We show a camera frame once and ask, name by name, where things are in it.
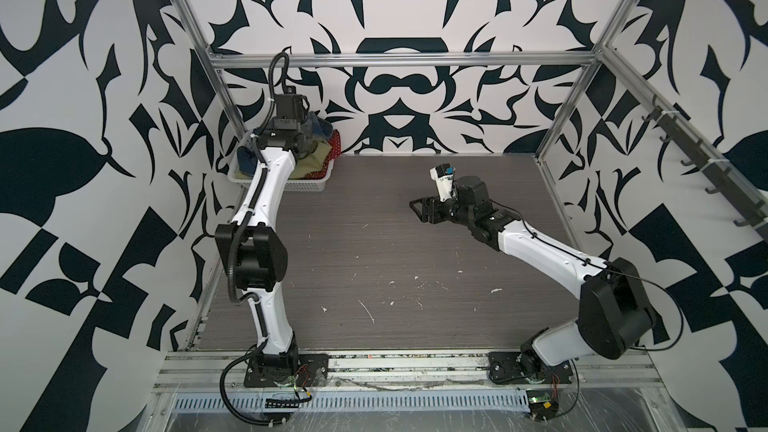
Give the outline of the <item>blue denim skirt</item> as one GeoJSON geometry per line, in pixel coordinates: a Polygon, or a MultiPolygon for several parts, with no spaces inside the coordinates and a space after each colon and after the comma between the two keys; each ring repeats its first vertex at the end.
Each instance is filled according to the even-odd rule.
{"type": "Polygon", "coordinates": [[[256,157],[256,169],[264,164],[267,148],[277,148],[278,152],[290,152],[295,163],[300,158],[309,155],[315,149],[315,143],[326,141],[334,131],[333,125],[320,118],[314,111],[302,115],[303,122],[298,119],[272,117],[268,122],[248,132],[245,136],[249,142],[245,145],[256,157]]]}

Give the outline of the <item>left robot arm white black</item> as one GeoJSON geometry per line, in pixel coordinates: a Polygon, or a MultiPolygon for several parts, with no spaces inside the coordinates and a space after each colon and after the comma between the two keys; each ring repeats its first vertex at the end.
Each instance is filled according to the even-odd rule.
{"type": "Polygon", "coordinates": [[[214,238],[231,303],[248,306],[257,332],[254,356],[270,367],[297,361],[295,333],[285,310],[282,281],[288,252],[275,226],[289,177],[312,139],[309,105],[290,87],[272,100],[274,116],[255,136],[255,174],[233,219],[214,238]]]}

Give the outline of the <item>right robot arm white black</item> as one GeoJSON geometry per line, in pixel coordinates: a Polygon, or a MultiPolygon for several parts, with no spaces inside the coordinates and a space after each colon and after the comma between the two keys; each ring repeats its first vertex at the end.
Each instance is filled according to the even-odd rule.
{"type": "Polygon", "coordinates": [[[409,203],[421,222],[467,228],[475,240],[532,266],[578,302],[574,319],[531,337],[510,365],[493,363],[493,381],[502,373],[510,380],[540,380],[585,356],[616,360],[655,325],[655,310],[630,262],[589,255],[540,232],[521,212],[491,199],[476,176],[447,173],[433,180],[436,195],[409,203]]]}

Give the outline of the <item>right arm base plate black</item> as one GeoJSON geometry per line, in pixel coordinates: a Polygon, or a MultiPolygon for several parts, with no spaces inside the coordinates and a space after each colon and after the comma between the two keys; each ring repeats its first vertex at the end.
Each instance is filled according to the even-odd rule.
{"type": "Polygon", "coordinates": [[[568,362],[549,366],[531,351],[494,351],[489,352],[487,358],[488,377],[496,385],[574,382],[573,369],[568,362]]]}

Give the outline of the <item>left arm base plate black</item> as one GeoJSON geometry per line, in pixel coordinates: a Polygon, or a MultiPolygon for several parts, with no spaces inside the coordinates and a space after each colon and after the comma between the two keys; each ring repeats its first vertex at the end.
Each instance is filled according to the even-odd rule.
{"type": "Polygon", "coordinates": [[[329,359],[327,354],[257,354],[247,361],[244,386],[288,386],[295,380],[298,380],[298,388],[314,386],[327,378],[329,359]]]}

